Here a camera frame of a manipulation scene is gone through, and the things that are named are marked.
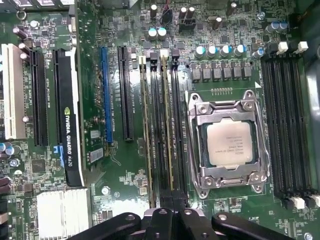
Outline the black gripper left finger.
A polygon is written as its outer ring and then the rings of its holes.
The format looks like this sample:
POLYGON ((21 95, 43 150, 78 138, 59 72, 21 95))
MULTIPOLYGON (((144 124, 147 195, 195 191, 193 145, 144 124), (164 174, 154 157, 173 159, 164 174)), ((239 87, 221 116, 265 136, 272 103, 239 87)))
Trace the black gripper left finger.
POLYGON ((124 212, 72 237, 73 240, 170 240, 173 235, 173 191, 160 194, 160 207, 150 208, 143 217, 124 212))

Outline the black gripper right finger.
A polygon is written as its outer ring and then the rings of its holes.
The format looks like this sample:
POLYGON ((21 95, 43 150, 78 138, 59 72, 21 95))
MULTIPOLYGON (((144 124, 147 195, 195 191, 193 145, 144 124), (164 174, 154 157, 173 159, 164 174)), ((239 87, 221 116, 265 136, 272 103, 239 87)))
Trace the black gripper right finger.
POLYGON ((178 240, 290 240, 289 236, 235 213, 219 211, 207 218, 191 208, 188 194, 174 190, 174 230, 178 240))

